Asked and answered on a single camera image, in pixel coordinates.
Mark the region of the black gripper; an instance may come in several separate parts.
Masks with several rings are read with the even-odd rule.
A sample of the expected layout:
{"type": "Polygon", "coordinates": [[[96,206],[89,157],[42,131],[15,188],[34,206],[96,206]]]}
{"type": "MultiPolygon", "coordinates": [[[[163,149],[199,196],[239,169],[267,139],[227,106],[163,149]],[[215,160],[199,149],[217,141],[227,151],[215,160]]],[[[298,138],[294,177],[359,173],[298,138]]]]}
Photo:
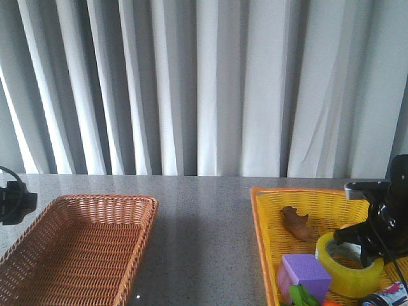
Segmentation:
{"type": "Polygon", "coordinates": [[[1,224],[16,225],[37,209],[38,195],[27,190],[25,183],[7,181],[1,188],[1,224]]]}
{"type": "Polygon", "coordinates": [[[361,245],[363,267],[370,266],[380,257],[387,263],[393,258],[406,257],[407,184],[391,183],[384,194],[366,200],[370,203],[367,220],[362,226],[336,229],[333,233],[336,243],[361,245]]]}

